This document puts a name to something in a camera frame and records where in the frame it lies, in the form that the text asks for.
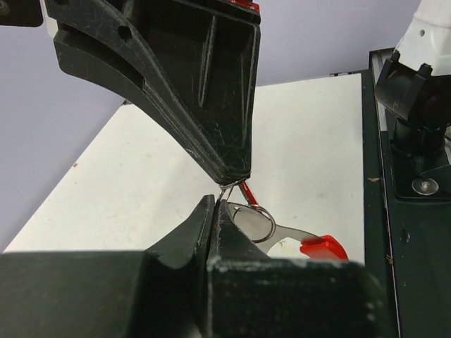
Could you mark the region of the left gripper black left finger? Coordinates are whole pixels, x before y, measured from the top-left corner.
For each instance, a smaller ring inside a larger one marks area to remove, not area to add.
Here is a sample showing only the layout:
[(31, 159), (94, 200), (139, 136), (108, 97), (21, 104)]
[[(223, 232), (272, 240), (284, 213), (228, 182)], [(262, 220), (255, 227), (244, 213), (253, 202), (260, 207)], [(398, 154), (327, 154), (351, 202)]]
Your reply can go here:
[(215, 199), (139, 251), (1, 255), (2, 337), (206, 337)]

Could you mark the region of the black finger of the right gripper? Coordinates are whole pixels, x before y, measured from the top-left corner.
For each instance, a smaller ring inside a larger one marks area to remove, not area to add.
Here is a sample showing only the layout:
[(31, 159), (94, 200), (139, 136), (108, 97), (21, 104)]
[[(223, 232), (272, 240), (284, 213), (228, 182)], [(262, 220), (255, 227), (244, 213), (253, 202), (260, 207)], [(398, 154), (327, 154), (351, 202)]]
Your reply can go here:
[(202, 144), (194, 128), (165, 106), (160, 95), (152, 94), (141, 74), (118, 54), (87, 35), (67, 30), (56, 33), (54, 46), (64, 73), (99, 85), (136, 105), (167, 131), (216, 184), (233, 182), (212, 147)]
[(58, 30), (87, 35), (127, 61), (194, 128), (233, 178), (252, 168), (260, 46), (251, 1), (47, 1)]

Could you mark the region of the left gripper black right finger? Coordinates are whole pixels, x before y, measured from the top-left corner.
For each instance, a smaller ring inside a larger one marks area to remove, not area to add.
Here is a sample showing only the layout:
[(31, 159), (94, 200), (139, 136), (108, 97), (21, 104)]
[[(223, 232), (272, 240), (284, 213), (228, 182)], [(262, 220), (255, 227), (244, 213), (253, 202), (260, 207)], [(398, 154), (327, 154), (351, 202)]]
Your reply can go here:
[(377, 279), (352, 261), (270, 258), (218, 205), (207, 263), (209, 337), (395, 337)]

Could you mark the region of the metal key holder red handle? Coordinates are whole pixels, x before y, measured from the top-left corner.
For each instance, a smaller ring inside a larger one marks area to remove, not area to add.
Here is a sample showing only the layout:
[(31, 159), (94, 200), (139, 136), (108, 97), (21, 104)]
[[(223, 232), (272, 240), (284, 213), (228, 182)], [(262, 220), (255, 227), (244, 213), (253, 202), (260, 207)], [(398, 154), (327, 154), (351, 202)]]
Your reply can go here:
[(347, 261), (343, 246), (332, 236), (318, 236), (284, 227), (259, 205), (228, 204), (233, 222), (265, 254), (275, 257)]

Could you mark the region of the small key red cap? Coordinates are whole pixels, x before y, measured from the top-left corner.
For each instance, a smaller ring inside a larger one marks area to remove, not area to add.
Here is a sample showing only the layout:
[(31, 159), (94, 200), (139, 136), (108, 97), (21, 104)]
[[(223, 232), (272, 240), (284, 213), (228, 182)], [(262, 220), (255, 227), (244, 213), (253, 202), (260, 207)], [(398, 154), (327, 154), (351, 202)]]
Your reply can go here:
[(229, 191), (228, 197), (226, 198), (226, 200), (228, 200), (228, 198), (230, 197), (230, 195), (235, 187), (238, 187), (240, 189), (241, 194), (243, 195), (248, 206), (258, 206), (259, 205), (259, 203), (258, 203), (257, 199), (255, 198), (255, 195), (253, 194), (252, 190), (250, 189), (246, 179), (241, 179), (241, 180), (235, 181), (235, 182), (227, 184), (227, 185), (221, 185), (219, 187), (220, 192), (217, 197), (216, 203), (219, 203), (223, 199), (223, 197), (227, 191)]

